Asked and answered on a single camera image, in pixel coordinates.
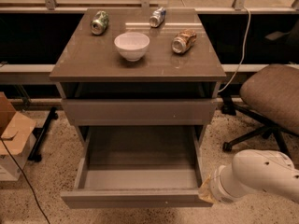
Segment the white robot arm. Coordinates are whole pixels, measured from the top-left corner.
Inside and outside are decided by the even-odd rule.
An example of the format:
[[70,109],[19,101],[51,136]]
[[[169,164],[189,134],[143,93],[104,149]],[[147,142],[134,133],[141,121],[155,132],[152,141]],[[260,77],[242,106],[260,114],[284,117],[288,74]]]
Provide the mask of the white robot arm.
[[275,194],[299,203],[299,170],[285,154],[246,149],[221,165],[199,188],[208,203],[235,203],[259,192]]

